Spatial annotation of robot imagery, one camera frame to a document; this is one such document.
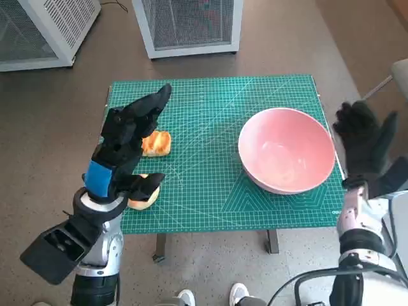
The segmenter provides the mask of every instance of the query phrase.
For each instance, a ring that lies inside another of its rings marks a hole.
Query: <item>blue band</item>
[[[112,170],[91,161],[85,174],[85,187],[96,196],[108,197],[108,188],[112,179]]]

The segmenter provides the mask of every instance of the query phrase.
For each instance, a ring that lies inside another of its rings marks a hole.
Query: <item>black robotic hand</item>
[[[368,185],[368,197],[393,193],[408,179],[408,159],[399,157],[383,174],[386,154],[397,131],[397,113],[391,112],[382,126],[364,101],[343,103],[333,128],[346,151],[346,189]]]
[[[336,116],[333,128],[346,151],[349,177],[379,176],[397,130],[397,113],[390,113],[380,126],[367,104],[357,101],[353,105],[343,103]]]
[[[157,128],[157,118],[170,94],[171,86],[166,84],[128,106],[109,110],[101,132],[103,142],[96,147],[85,174],[85,186],[92,199],[110,202],[125,192],[133,200],[140,200],[140,189],[156,190],[164,175],[143,179],[132,172],[142,156],[142,138]]]

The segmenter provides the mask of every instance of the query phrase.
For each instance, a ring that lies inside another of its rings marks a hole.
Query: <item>floor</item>
[[[82,186],[81,174],[96,145],[106,91],[112,81],[310,73],[316,79],[327,118],[333,122],[341,102],[358,99],[386,74],[386,64],[381,63],[381,69],[375,65],[377,55],[367,56],[371,64],[368,59],[365,65],[353,64],[354,45],[345,45],[344,40],[347,33],[357,39],[353,31],[363,29],[359,25],[365,20],[352,10],[355,2],[359,1],[246,1],[237,55],[151,62],[131,1],[123,0],[129,14],[115,5],[104,6],[73,69],[0,75],[3,304],[30,305],[46,300],[62,306],[69,301],[72,276],[60,286],[50,286],[24,267],[18,257],[38,233],[64,220],[62,210],[71,210],[73,193]],[[374,16],[376,21],[386,19],[381,32],[385,36],[379,37],[389,38],[386,30],[391,24],[398,29],[393,42],[397,44],[398,39],[407,43],[405,32],[399,30],[396,17],[383,0],[361,2],[373,3],[384,13],[385,17]],[[339,3],[344,4],[342,10],[337,7]],[[370,10],[362,11],[363,4],[357,6],[361,14],[374,18]],[[351,25],[337,12],[347,16],[351,12],[354,28],[347,33],[345,29],[340,31],[344,24]],[[355,48],[359,55],[364,54],[364,45]],[[383,52],[388,61],[397,60],[394,53]],[[370,82],[363,84],[363,76],[371,78]],[[122,305],[153,305],[185,287],[196,293],[198,305],[227,305],[228,291],[236,281],[246,283],[252,295],[269,299],[291,276],[337,263],[338,242],[333,228],[280,230],[280,254],[271,256],[261,246],[263,235],[173,235],[168,260],[160,266],[150,258],[154,235],[127,236],[121,272]],[[302,287],[302,296],[305,302],[327,300],[330,286],[330,280],[311,282]],[[293,305],[293,292],[282,292],[275,305]]]
[[[408,57],[408,22],[401,23],[396,18],[390,3],[390,0],[316,0],[362,96],[390,74],[394,62]],[[406,154],[408,103],[395,83],[387,85],[368,103],[381,120],[392,110],[399,112],[398,131],[390,156],[394,159]]]

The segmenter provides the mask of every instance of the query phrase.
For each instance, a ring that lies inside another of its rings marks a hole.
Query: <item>green cutting mat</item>
[[[252,183],[238,156],[242,126],[266,108],[296,108],[326,125],[310,75],[115,82],[108,107],[124,106],[166,82],[173,93],[158,130],[170,132],[171,153],[144,158],[135,171],[162,172],[166,178],[153,206],[124,212],[124,233],[335,225],[343,202],[337,165],[320,187],[281,196]]]

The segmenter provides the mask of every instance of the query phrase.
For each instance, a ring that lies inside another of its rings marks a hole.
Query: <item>table leg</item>
[[[267,240],[265,242],[265,248],[268,254],[279,254],[278,234],[276,229],[266,230]]]
[[[156,251],[153,255],[154,263],[159,263],[166,258],[166,233],[158,233],[156,237]]]

